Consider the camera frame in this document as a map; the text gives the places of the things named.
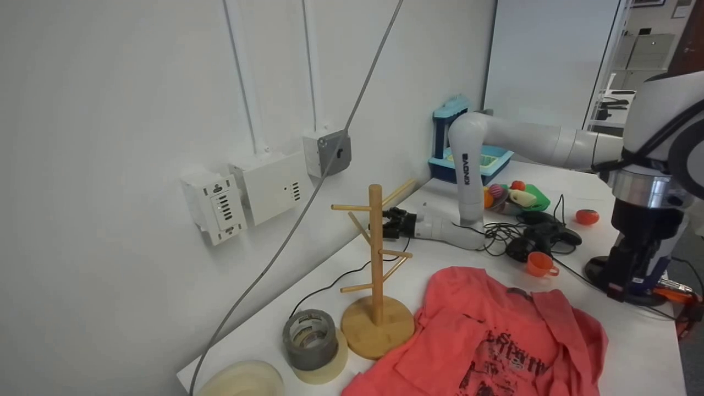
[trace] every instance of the green object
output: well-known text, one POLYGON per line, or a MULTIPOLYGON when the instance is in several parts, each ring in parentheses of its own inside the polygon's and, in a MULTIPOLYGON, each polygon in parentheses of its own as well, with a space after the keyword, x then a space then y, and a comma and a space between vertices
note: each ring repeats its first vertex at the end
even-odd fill
POLYGON ((526 186, 526 193, 536 197, 531 207, 522 207, 525 212, 547 212, 550 207, 550 198, 536 186, 526 186))

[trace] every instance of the red shirt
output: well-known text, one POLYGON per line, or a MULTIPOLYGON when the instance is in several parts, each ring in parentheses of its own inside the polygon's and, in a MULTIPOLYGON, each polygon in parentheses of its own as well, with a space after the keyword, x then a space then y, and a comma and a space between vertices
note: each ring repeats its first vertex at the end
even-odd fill
POLYGON ((417 314, 417 334, 346 396, 598 394, 607 339, 563 292, 526 295, 480 268, 439 271, 417 314))

